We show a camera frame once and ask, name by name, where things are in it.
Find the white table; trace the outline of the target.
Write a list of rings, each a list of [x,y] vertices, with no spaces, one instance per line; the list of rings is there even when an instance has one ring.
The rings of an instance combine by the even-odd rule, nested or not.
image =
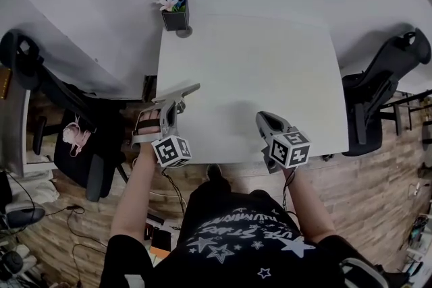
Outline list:
[[[157,94],[200,84],[185,98],[178,131],[192,163],[262,159],[255,117],[267,111],[303,131],[311,155],[348,149],[342,78],[328,29],[247,16],[192,19],[192,34],[161,37]]]

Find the black chair with grey cushion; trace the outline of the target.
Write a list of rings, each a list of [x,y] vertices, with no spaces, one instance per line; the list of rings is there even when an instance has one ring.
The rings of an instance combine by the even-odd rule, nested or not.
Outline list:
[[[386,272],[358,258],[340,262],[344,288],[414,288],[408,272]]]

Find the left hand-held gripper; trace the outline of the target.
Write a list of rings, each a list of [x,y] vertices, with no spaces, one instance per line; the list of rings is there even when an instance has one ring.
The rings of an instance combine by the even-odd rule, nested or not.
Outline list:
[[[188,141],[179,136],[179,114],[176,113],[176,107],[185,107],[185,98],[199,88],[200,83],[197,83],[153,98],[152,105],[139,113],[132,132],[132,145],[151,144],[161,167],[178,168],[186,165],[192,155]],[[153,109],[160,110],[161,131],[156,134],[139,135],[137,126],[140,114]]]

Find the pink artificial flower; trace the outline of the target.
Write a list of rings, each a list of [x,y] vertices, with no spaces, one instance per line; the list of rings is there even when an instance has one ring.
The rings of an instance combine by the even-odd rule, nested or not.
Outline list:
[[[173,12],[177,10],[178,0],[156,0],[156,4],[160,6],[161,12]]]

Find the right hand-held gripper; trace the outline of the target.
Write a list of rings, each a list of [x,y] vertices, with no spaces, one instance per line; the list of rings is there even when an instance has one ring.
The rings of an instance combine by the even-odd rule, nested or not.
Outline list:
[[[263,159],[270,174],[282,169],[293,169],[308,162],[311,141],[306,134],[270,112],[259,111],[255,117],[260,137],[266,147]]]

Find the person's black star-print shirt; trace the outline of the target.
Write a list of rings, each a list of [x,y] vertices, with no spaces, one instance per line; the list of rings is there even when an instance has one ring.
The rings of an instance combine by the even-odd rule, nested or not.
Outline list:
[[[290,217],[251,195],[230,194],[158,264],[142,243],[109,240],[100,288],[340,288],[334,257]]]

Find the person's right forearm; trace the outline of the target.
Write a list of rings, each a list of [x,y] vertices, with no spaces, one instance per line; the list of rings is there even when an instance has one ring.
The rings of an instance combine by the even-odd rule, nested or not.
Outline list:
[[[305,238],[318,243],[336,235],[331,216],[307,176],[299,170],[283,169],[300,230]]]

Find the black pen holder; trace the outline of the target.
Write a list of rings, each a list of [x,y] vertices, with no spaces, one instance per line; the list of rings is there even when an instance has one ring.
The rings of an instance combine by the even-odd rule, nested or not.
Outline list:
[[[166,31],[175,32],[179,38],[188,38],[192,35],[188,0],[184,0],[177,11],[169,12],[164,10],[161,15]]]

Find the person's left hand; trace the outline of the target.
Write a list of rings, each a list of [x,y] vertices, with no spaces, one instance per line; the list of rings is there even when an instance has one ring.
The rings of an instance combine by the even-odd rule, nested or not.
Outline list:
[[[160,131],[160,110],[153,109],[140,114],[137,126],[139,135],[156,134]]]

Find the person's black shoe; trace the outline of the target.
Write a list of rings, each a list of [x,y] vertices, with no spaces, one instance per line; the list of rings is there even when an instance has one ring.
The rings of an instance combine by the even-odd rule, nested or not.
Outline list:
[[[222,178],[221,167],[218,164],[207,166],[207,177],[209,181],[215,181]]]

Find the person's black trouser leg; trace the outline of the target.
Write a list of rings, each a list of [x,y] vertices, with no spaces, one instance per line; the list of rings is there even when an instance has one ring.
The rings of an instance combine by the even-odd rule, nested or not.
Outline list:
[[[200,220],[211,217],[221,207],[219,202],[222,197],[232,192],[229,181],[223,177],[210,178],[198,186],[190,195],[185,223],[197,223]]]

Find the dark brown box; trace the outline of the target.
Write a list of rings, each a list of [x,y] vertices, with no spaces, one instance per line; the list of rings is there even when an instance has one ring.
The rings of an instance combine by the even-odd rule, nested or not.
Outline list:
[[[153,229],[151,246],[159,250],[171,251],[171,233],[159,228]]]

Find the person's left forearm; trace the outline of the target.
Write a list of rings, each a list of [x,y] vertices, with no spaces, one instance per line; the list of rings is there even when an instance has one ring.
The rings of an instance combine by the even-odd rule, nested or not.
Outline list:
[[[152,145],[141,144],[140,153],[115,210],[111,237],[127,235],[144,243],[151,184],[156,166],[157,159]]]

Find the orange box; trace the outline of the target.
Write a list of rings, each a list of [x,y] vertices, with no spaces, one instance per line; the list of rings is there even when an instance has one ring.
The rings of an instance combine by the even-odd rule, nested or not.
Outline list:
[[[154,246],[150,247],[149,252],[152,255],[155,255],[155,257],[158,258],[158,259],[160,259],[160,260],[163,260],[166,257],[168,257],[168,255],[170,255],[170,251],[163,250],[163,249],[160,249],[160,248],[157,248],[157,247],[154,247]]]

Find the wooden desk with white frame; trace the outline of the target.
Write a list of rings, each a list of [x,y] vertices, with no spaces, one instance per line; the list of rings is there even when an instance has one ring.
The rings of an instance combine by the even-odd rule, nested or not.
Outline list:
[[[56,169],[53,161],[28,162],[26,130],[30,91],[23,88],[10,69],[4,99],[0,98],[0,171],[24,177],[28,173]]]

